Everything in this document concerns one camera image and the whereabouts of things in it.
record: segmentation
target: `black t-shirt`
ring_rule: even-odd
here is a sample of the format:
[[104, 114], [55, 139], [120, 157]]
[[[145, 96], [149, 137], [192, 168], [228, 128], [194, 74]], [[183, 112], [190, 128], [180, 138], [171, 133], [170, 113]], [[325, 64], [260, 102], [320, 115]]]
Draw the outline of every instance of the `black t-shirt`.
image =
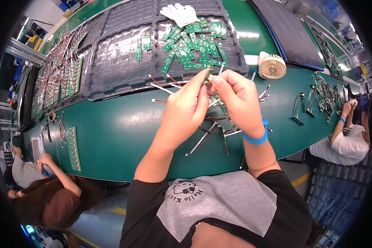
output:
[[283, 171], [257, 180], [245, 171], [129, 186], [120, 248], [190, 247], [206, 222], [262, 247], [303, 247], [312, 225], [306, 202]]

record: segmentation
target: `white glove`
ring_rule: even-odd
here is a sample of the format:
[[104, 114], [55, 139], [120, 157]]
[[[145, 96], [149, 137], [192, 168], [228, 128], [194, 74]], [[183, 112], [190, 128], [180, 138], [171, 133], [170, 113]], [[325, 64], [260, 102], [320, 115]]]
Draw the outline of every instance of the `white glove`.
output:
[[175, 6], [172, 4], [167, 7], [163, 7], [160, 13], [176, 22], [179, 27], [184, 27], [190, 23], [198, 22], [199, 19], [196, 16], [196, 11], [193, 7], [186, 5], [182, 6], [180, 3], [176, 3]]

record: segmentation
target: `small fan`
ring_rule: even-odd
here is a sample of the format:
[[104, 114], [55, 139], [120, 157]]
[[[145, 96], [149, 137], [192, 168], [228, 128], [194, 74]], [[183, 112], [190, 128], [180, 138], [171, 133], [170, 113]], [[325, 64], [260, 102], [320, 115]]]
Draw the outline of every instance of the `small fan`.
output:
[[284, 60], [278, 55], [259, 53], [259, 76], [264, 79], [278, 79], [286, 73]]

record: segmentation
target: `floor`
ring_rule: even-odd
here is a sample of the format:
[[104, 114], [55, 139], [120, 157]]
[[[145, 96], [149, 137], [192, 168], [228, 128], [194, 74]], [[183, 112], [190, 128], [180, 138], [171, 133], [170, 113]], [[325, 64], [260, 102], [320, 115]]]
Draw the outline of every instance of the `floor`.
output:
[[[289, 160], [301, 160], [302, 152], [288, 156]], [[278, 162], [296, 191], [306, 200], [311, 184], [311, 171], [305, 164]], [[86, 247], [117, 248], [126, 213], [126, 188], [109, 198], [104, 206], [93, 214], [83, 213], [69, 229]]]

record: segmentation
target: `workbench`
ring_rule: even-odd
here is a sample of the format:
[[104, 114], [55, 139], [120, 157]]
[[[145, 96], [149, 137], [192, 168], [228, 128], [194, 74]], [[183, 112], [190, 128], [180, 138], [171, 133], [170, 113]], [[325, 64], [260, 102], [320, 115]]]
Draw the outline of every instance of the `workbench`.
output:
[[[89, 18], [116, 2], [118, 1], [93, 1], [79, 10], [77, 16], [70, 17], [55, 34], [65, 29], [66, 25], [73, 29], [77, 25], [77, 19]], [[223, 5], [236, 30], [244, 34], [239, 38], [239, 42], [245, 54], [258, 55], [261, 51], [278, 54], [272, 38], [245, 1], [223, 0]], [[320, 51], [312, 35], [311, 38]], [[44, 44], [42, 52], [48, 50], [50, 46]], [[253, 71], [257, 68], [249, 67], [248, 78], [252, 78]], [[305, 69], [287, 68], [286, 75], [280, 79], [264, 80], [258, 75], [255, 77], [258, 94], [271, 85], [268, 91], [270, 96], [260, 105], [263, 118], [269, 122], [269, 128], [273, 130], [268, 133], [268, 140], [277, 159], [301, 151], [329, 136], [338, 121], [338, 116], [334, 114], [331, 122], [327, 124], [324, 114], [318, 111], [317, 103], [314, 103], [313, 110], [316, 118], [304, 113], [303, 108], [299, 107], [299, 119], [306, 125], [299, 126], [289, 119], [292, 116], [295, 98], [301, 92], [306, 94], [309, 92], [312, 73]], [[329, 85], [342, 83], [330, 75], [322, 76]], [[77, 127], [82, 171], [71, 168], [68, 149], [61, 147], [57, 122], [55, 126], [50, 125], [52, 142], [48, 140], [47, 131], [43, 131], [45, 150], [66, 173], [103, 180], [132, 181], [138, 163], [148, 151], [160, 126], [161, 116], [166, 107], [165, 102], [151, 100], [153, 98], [166, 100], [167, 97], [167, 93], [157, 89], [99, 102], [86, 100], [58, 111], [57, 116], [61, 116], [63, 111], [63, 123], [66, 128]], [[23, 134], [23, 152], [27, 159], [33, 158], [31, 139], [39, 135], [40, 126], [45, 123], [46, 117]], [[204, 121], [203, 125], [207, 128], [212, 122]], [[221, 130], [217, 130], [193, 154], [185, 156], [203, 135], [204, 131], [198, 129], [175, 150], [168, 180], [218, 175], [239, 169], [244, 157], [240, 133], [226, 138], [229, 155], [224, 152]]]

